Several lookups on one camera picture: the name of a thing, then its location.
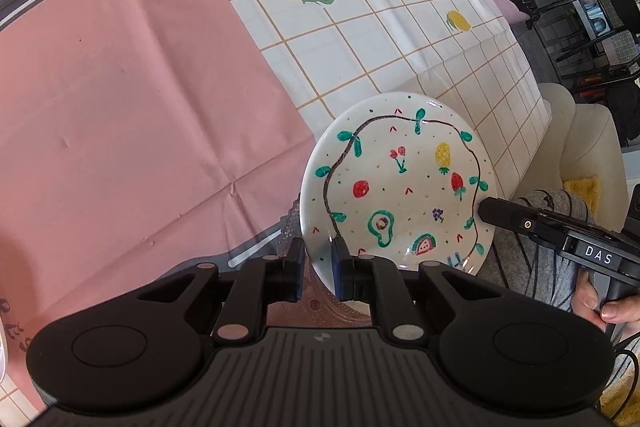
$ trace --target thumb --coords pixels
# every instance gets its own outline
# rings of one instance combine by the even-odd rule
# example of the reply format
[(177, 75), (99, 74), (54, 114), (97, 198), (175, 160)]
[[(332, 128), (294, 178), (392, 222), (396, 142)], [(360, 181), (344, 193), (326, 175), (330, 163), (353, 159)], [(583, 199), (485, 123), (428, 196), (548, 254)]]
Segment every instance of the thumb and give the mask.
[(640, 295), (606, 303), (600, 311), (600, 316), (610, 324), (640, 321)]

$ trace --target chair backrest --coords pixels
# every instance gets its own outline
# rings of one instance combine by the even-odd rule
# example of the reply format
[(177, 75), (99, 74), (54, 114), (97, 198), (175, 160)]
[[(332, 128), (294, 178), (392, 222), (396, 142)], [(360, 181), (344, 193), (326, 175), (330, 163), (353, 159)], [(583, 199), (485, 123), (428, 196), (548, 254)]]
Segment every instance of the chair backrest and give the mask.
[(640, 9), (635, 0), (611, 0), (613, 8), (626, 29), (633, 35), (640, 33)]

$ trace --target hand-painted plate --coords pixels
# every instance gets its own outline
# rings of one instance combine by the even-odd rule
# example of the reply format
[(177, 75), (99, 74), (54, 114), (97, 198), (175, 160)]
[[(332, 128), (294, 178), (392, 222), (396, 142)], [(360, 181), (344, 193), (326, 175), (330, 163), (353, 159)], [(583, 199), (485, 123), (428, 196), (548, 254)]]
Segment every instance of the hand-painted plate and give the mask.
[(422, 95), (380, 94), (340, 115), (316, 144), (300, 198), (306, 251), (332, 292), (337, 234), (352, 255), (477, 273), (494, 237), (478, 204), (496, 193), (486, 150), (455, 111)]

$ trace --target silver screw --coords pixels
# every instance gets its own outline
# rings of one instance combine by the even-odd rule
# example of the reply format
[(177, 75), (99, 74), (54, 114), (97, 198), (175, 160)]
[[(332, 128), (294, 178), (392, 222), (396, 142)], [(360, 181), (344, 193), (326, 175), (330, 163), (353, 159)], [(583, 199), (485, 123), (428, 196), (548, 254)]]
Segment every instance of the silver screw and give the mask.
[(393, 333), (396, 339), (400, 339), (401, 341), (416, 341), (424, 335), (424, 330), (414, 324), (400, 324), (396, 326), (391, 333)]
[(225, 324), (220, 326), (216, 332), (221, 339), (226, 341), (238, 341), (244, 339), (249, 334), (249, 328), (242, 324)]

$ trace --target strawberry drawing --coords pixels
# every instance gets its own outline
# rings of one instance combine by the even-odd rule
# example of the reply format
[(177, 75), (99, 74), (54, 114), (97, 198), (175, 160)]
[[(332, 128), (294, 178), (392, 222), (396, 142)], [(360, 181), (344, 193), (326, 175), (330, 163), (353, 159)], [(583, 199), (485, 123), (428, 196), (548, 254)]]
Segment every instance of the strawberry drawing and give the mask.
[(451, 188), (453, 188), (453, 193), (459, 196), (460, 201), (462, 201), (462, 194), (466, 192), (466, 188), (465, 183), (462, 181), (462, 176), (457, 172), (451, 175)]

